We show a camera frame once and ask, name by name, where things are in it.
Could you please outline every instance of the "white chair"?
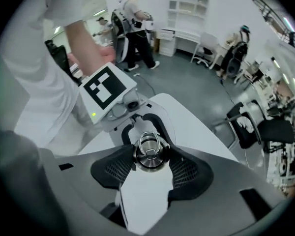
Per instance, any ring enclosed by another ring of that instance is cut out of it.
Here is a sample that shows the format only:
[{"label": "white chair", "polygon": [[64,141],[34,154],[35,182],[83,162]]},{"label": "white chair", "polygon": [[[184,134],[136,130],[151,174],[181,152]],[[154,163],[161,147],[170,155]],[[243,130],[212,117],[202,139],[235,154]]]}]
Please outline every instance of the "white chair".
[{"label": "white chair", "polygon": [[[209,67],[208,58],[213,62],[216,56],[216,48],[218,46],[218,39],[206,32],[203,32],[200,36],[200,41],[196,46],[196,49],[193,53],[190,63],[192,63],[193,59],[198,59],[197,64],[203,62],[207,67]],[[195,57],[196,54],[199,53],[202,57]]]}]

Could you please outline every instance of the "black mesh panel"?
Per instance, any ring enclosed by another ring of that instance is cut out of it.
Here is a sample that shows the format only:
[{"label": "black mesh panel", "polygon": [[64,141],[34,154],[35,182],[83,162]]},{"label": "black mesh panel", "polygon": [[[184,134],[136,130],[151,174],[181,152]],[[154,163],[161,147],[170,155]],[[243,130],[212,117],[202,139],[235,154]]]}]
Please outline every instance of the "black mesh panel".
[{"label": "black mesh panel", "polygon": [[195,163],[183,157],[170,165],[173,173],[174,188],[182,187],[193,181],[198,173]]},{"label": "black mesh panel", "polygon": [[126,180],[132,167],[132,161],[125,160],[125,158],[120,158],[116,162],[105,168],[105,171],[117,178],[121,184]]}]

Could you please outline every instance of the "black bag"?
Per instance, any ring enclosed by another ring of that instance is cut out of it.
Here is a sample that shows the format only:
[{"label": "black bag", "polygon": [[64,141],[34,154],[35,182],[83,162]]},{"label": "black bag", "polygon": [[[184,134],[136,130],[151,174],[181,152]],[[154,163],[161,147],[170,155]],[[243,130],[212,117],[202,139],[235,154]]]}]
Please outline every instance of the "black bag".
[{"label": "black bag", "polygon": [[234,54],[234,58],[239,60],[240,62],[243,60],[243,58],[247,55],[248,53],[248,42],[249,42],[249,38],[248,38],[248,42],[244,42],[242,40],[242,33],[241,31],[240,33],[240,37],[241,37],[241,41],[239,43],[237,43],[237,45],[234,47],[233,49],[233,54]]},{"label": "black bag", "polygon": [[241,41],[237,43],[237,45],[234,47],[233,58],[228,63],[228,66],[226,69],[227,75],[231,78],[237,75],[240,69],[241,62],[248,53],[249,36],[247,35],[248,42],[246,43],[242,40],[241,31],[239,33],[240,33]]}]

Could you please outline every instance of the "white drawer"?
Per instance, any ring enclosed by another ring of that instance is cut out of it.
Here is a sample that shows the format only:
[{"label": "white drawer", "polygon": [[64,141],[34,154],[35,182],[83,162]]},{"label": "white drawer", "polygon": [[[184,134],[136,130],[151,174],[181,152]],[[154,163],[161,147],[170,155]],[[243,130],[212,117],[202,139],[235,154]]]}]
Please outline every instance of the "white drawer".
[{"label": "white drawer", "polygon": [[176,46],[176,39],[172,39],[172,40],[165,40],[165,39],[161,39],[160,41],[160,48],[174,48]]},{"label": "white drawer", "polygon": [[200,40],[200,36],[186,33],[186,32],[182,32],[182,31],[176,31],[176,37],[184,38],[184,39],[196,42],[196,43],[198,43]]},{"label": "white drawer", "polygon": [[158,30],[156,32],[156,38],[164,39],[164,40],[172,40],[175,37],[175,34],[171,30]]}]

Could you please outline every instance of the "hand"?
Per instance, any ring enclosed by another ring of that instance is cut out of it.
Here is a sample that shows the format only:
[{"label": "hand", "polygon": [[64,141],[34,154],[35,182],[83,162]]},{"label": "hand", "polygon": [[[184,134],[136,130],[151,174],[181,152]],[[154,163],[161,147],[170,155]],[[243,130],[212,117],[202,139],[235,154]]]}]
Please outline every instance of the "hand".
[{"label": "hand", "polygon": [[153,21],[152,16],[148,12],[143,12],[143,14],[148,17],[148,19],[146,19],[147,21]]}]

